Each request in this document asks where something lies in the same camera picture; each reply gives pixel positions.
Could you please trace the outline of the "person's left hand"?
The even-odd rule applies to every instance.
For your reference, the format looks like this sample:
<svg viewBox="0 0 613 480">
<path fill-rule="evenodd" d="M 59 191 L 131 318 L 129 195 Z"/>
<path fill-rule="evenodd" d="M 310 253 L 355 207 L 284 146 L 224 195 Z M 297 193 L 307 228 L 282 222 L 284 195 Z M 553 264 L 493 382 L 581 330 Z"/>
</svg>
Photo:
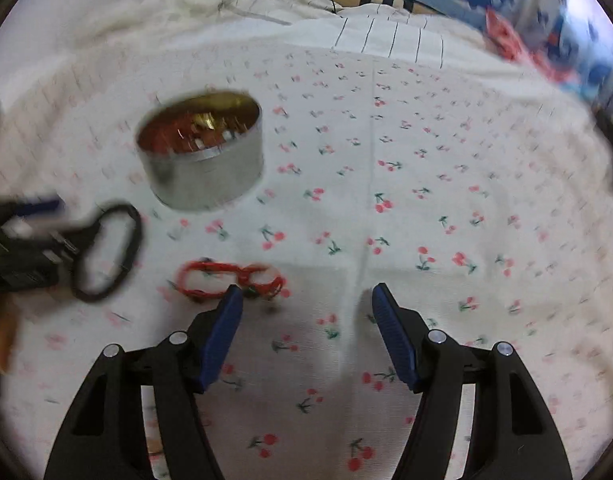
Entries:
<svg viewBox="0 0 613 480">
<path fill-rule="evenodd" d="M 7 295 L 0 295 L 0 374 L 9 370 L 11 352 L 19 328 L 19 309 Z"/>
</svg>

